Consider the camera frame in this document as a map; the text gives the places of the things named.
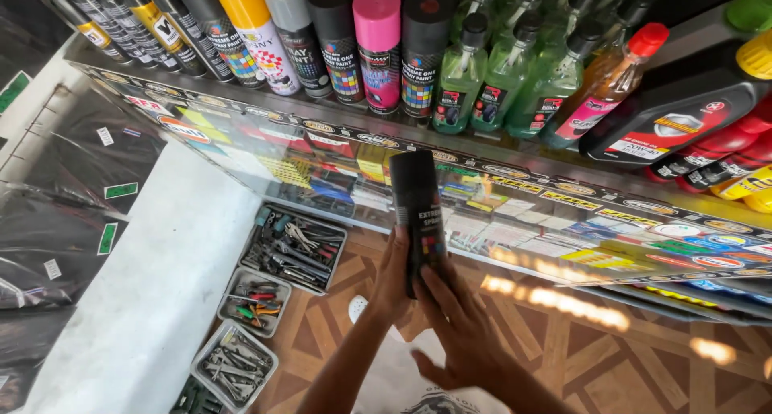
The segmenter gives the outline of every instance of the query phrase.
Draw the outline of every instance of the parquet floor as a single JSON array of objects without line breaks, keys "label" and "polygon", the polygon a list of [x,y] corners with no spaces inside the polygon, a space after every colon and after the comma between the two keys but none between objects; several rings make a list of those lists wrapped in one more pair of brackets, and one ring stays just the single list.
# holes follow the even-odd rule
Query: parquet floor
[{"label": "parquet floor", "polygon": [[[279,356],[279,369],[252,412],[294,411],[351,328],[349,301],[357,294],[369,297],[385,242],[384,235],[352,229],[329,294],[314,297],[293,291],[279,330],[266,343]],[[772,384],[764,378],[764,362],[772,355],[768,329],[682,323],[560,290],[579,301],[619,310],[629,320],[625,331],[609,329],[555,307],[480,288],[486,274],[531,290],[551,290],[548,282],[459,256],[452,260],[477,290],[507,349],[580,413],[772,412]],[[397,326],[405,340],[411,340],[427,322],[420,310],[411,309]],[[726,345],[734,359],[719,365],[700,358],[690,348],[695,338]]]}]

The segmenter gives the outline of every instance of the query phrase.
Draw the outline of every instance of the red bottle cap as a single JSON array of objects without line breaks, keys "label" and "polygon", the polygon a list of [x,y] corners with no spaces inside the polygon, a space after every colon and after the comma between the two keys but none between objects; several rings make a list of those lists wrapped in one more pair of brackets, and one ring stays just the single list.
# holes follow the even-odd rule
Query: red bottle cap
[{"label": "red bottle cap", "polygon": [[772,95],[767,95],[748,115],[735,125],[743,132],[761,133],[772,129]]},{"label": "red bottle cap", "polygon": [[662,44],[665,44],[668,35],[670,35],[670,31],[663,24],[645,24],[628,41],[628,49],[638,56],[650,57],[659,50]]}]

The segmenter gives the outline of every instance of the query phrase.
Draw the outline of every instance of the black spray paint can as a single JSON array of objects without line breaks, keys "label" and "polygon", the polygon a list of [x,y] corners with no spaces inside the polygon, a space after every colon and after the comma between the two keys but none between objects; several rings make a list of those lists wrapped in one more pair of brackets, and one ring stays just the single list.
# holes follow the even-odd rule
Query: black spray paint can
[{"label": "black spray paint can", "polygon": [[402,109],[431,115],[431,100],[448,45],[452,0],[404,0],[402,6]]},{"label": "black spray paint can", "polygon": [[306,0],[265,0],[276,32],[287,50],[295,72],[311,97],[325,97],[333,90],[324,66]]},{"label": "black spray paint can", "polygon": [[136,41],[145,52],[160,64],[161,68],[168,72],[180,71],[180,65],[177,64],[175,59],[171,57],[163,47],[161,47],[153,34],[148,31],[142,22],[140,22],[131,10],[129,10],[129,7],[124,5],[121,0],[97,1],[99,1],[107,13],[110,14],[110,16],[118,22],[126,32],[131,34],[134,41]]},{"label": "black spray paint can", "polygon": [[357,38],[353,28],[353,0],[307,0],[319,37],[327,73],[338,102],[353,105],[364,100]]},{"label": "black spray paint can", "polygon": [[96,0],[69,0],[75,4],[84,14],[86,14],[97,26],[110,36],[115,43],[126,53],[145,68],[157,67],[158,63],[144,49],[134,41],[133,37],[127,33],[121,25],[102,8]]},{"label": "black spray paint can", "polygon": [[412,281],[423,282],[421,267],[429,265],[444,279],[447,259],[434,157],[429,150],[397,154],[389,158],[389,171],[397,224],[408,227],[407,293],[415,299]]},{"label": "black spray paint can", "polygon": [[104,54],[112,58],[119,64],[129,64],[132,61],[131,55],[121,49],[110,36],[105,33],[97,24],[95,24],[86,14],[69,0],[50,0],[51,4],[59,10],[64,19],[75,25],[86,38],[95,46],[100,48]]},{"label": "black spray paint can", "polygon": [[161,47],[169,52],[171,57],[180,65],[183,73],[195,78],[206,74],[204,63],[198,59],[174,22],[161,13],[152,0],[123,0],[123,3],[153,34]]},{"label": "black spray paint can", "polygon": [[249,53],[241,35],[233,27],[219,0],[182,0],[214,44],[223,61],[245,88],[265,85],[265,75]]},{"label": "black spray paint can", "polygon": [[215,45],[204,34],[198,26],[198,21],[181,0],[153,0],[153,2],[166,17],[172,20],[180,34],[187,39],[187,43],[217,80],[227,82],[234,78],[233,72],[222,60]]}]

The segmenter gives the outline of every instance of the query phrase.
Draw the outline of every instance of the metal tray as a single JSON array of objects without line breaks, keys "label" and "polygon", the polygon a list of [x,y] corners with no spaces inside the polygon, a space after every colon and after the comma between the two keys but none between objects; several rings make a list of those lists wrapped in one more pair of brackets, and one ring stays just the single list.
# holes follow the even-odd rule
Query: metal tray
[{"label": "metal tray", "polygon": [[[209,354],[215,348],[217,348],[222,339],[225,337],[232,337],[236,333],[243,334],[246,340],[249,341],[249,343],[251,343],[253,347],[256,348],[256,350],[262,351],[263,353],[267,354],[271,360],[273,360],[271,369],[268,370],[268,373],[265,374],[263,384],[255,389],[255,392],[252,393],[249,399],[247,399],[244,403],[239,403],[233,400],[227,391],[220,389],[219,385],[207,377],[204,369],[201,367],[201,363],[203,363]],[[211,338],[209,338],[209,341],[206,342],[204,348],[199,350],[198,354],[196,354],[196,356],[193,358],[193,362],[191,363],[191,375],[193,375],[209,391],[211,391],[217,397],[217,399],[219,399],[226,406],[226,408],[233,412],[233,414],[243,414],[255,402],[257,395],[260,394],[260,392],[265,388],[265,384],[268,383],[268,380],[271,379],[271,376],[273,376],[274,371],[276,371],[278,367],[279,357],[276,357],[276,355],[270,349],[265,347],[265,344],[260,343],[260,341],[257,340],[255,336],[251,335],[247,330],[244,330],[235,320],[228,319],[222,322],[220,327],[217,328],[215,333],[211,336]]]},{"label": "metal tray", "polygon": [[[288,214],[290,216],[294,216],[296,218],[300,218],[300,219],[302,219],[302,220],[304,220],[306,222],[309,222],[311,224],[321,225],[321,226],[326,227],[328,229],[335,230],[335,231],[340,231],[341,233],[343,233],[343,241],[341,242],[340,248],[338,248],[338,252],[335,255],[335,260],[333,261],[332,267],[330,268],[330,279],[327,281],[327,285],[324,286],[324,290],[320,290],[318,287],[310,285],[310,284],[305,284],[305,283],[302,283],[302,282],[297,282],[295,280],[290,280],[288,278],[284,278],[282,276],[270,274],[269,272],[264,271],[262,268],[256,267],[256,266],[254,266],[252,264],[249,264],[247,262],[244,262],[244,261],[241,261],[241,265],[242,266],[247,266],[248,268],[252,268],[254,270],[257,270],[261,274],[265,273],[265,274],[269,274],[271,276],[274,276],[276,278],[280,278],[281,280],[284,280],[284,281],[288,282],[289,284],[292,284],[293,286],[297,287],[298,289],[307,291],[309,293],[317,295],[318,297],[320,297],[322,295],[326,295],[327,291],[330,289],[330,285],[333,282],[333,277],[335,276],[335,270],[337,269],[338,261],[341,260],[341,254],[343,254],[343,247],[345,246],[346,241],[348,240],[348,231],[346,231],[346,229],[344,229],[341,226],[330,224],[330,223],[324,222],[324,221],[320,221],[319,219],[312,218],[312,217],[310,217],[308,215],[299,214],[298,212],[289,210],[288,208],[285,208],[284,206],[279,206],[279,205],[276,205],[276,204],[263,204],[258,209],[258,212],[263,207],[267,207],[267,208],[270,208],[273,211],[285,213],[285,214]],[[252,246],[252,243],[254,243],[255,232],[256,231],[257,231],[256,228],[252,230],[252,234],[250,234],[250,236],[249,236],[249,241],[247,242],[246,246],[244,247],[244,252],[242,253],[242,259],[244,258],[244,255],[247,253],[249,248]]]},{"label": "metal tray", "polygon": [[[236,286],[241,283],[242,281],[270,281],[275,282],[279,285],[279,289],[276,291],[276,299],[282,301],[282,310],[279,311],[279,314],[276,316],[275,319],[269,318],[270,325],[266,325],[265,328],[255,328],[249,325],[242,324],[241,322],[238,322],[236,319],[233,319],[232,317],[228,316],[226,312],[227,302],[228,302],[228,294],[233,293],[234,290],[236,290]],[[282,316],[284,315],[284,310],[286,309],[286,304],[290,300],[290,294],[292,293],[292,286],[283,279],[280,279],[279,277],[269,274],[267,272],[259,272],[257,270],[247,268],[245,266],[239,266],[236,268],[236,271],[233,273],[233,276],[231,277],[231,281],[228,283],[228,289],[226,290],[226,293],[222,295],[222,299],[220,300],[220,305],[217,308],[217,317],[219,317],[222,320],[226,319],[233,319],[238,325],[241,325],[242,328],[246,329],[252,334],[255,334],[257,337],[261,338],[271,338],[276,332],[276,328],[279,327],[279,322],[282,320]]]}]

